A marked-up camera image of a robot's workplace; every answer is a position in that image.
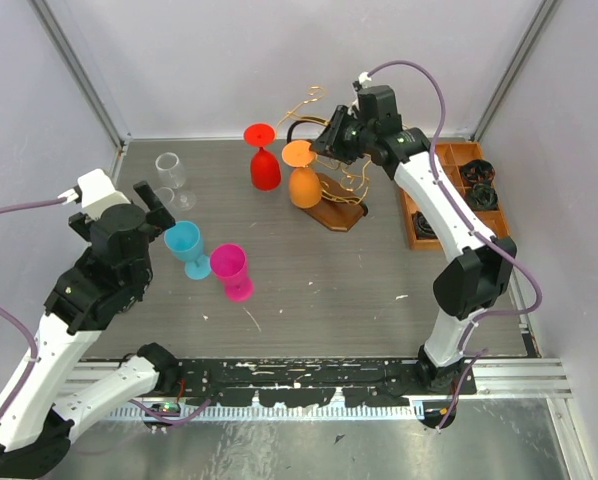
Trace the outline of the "clear wine glass front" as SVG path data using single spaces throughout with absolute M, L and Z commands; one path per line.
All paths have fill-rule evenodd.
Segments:
M 177 211 L 190 210 L 197 202 L 196 195 L 188 190 L 159 187 L 154 190 L 154 193 L 164 206 Z

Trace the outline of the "clear wine glass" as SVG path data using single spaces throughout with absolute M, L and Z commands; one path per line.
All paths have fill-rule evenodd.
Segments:
M 164 152 L 155 159 L 155 168 L 162 184 L 171 189 L 180 189 L 186 183 L 186 173 L 180 157 L 173 152 Z
M 177 211 L 190 210 L 197 202 L 196 195 L 188 190 L 159 187 L 154 190 L 154 193 L 164 206 Z

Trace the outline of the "blue wine glass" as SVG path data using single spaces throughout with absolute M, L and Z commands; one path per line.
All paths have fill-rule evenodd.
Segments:
M 199 227 L 190 221 L 177 221 L 165 232 L 164 242 L 171 254 L 184 264 L 186 276 L 203 280 L 211 273 L 210 258 L 205 252 Z

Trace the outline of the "gold wire wine glass rack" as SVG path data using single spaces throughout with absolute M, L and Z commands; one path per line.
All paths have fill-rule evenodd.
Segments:
M 286 131 L 286 145 L 294 140 L 305 140 L 293 137 L 295 129 L 301 125 L 322 128 L 328 125 L 328 121 L 321 117 L 304 115 L 301 112 L 304 106 L 321 100 L 325 94 L 324 88 L 311 86 L 307 98 L 288 110 L 279 120 L 277 123 L 279 127 L 285 122 L 290 123 Z M 321 200 L 309 209 L 301 209 L 291 204 L 330 231 L 348 232 L 368 213 L 365 198 L 369 190 L 369 180 L 366 172 L 350 173 L 343 168 L 340 161 L 322 160 L 318 154 L 316 155 L 317 158 L 310 167 L 320 180 Z

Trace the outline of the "orange wine glass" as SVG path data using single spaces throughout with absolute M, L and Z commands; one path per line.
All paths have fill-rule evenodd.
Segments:
M 292 168 L 289 177 L 290 201 L 301 209 L 312 208 L 321 200 L 320 180 L 310 167 L 316 158 L 307 140 L 291 141 L 282 150 L 283 162 Z

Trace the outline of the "red wine glass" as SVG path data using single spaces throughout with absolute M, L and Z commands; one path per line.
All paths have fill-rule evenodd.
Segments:
M 272 126 L 265 123 L 250 125 L 243 135 L 244 141 L 257 149 L 250 161 L 252 185 L 260 191 L 272 191 L 281 183 L 281 170 L 277 158 L 267 150 L 276 139 Z

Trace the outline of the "pink wine glass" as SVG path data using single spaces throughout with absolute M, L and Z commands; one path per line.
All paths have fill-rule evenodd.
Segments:
M 239 245 L 226 243 L 216 247 L 210 255 L 210 268 L 230 301 L 245 302 L 252 296 L 254 286 L 247 255 Z

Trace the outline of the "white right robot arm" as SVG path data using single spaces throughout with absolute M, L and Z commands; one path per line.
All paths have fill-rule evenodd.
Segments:
M 354 89 L 356 101 L 336 108 L 311 149 L 346 164 L 369 157 L 415 201 L 439 240 L 447 259 L 433 283 L 439 312 L 415 364 L 421 388 L 438 394 L 461 371 L 472 329 L 506 291 L 517 246 L 470 210 L 443 171 L 434 142 L 418 128 L 404 128 L 391 87 L 373 85 L 364 72 Z

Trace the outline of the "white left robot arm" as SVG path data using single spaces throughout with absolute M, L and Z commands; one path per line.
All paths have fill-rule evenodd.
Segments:
M 114 317 L 142 301 L 153 279 L 150 244 L 175 224 L 147 182 L 133 189 L 142 206 L 96 169 L 56 200 L 80 205 L 69 225 L 88 246 L 58 277 L 37 332 L 25 335 L 28 351 L 0 394 L 0 478 L 46 475 L 113 409 L 150 392 L 170 395 L 178 387 L 178 360 L 151 343 L 84 390 L 58 396 Z

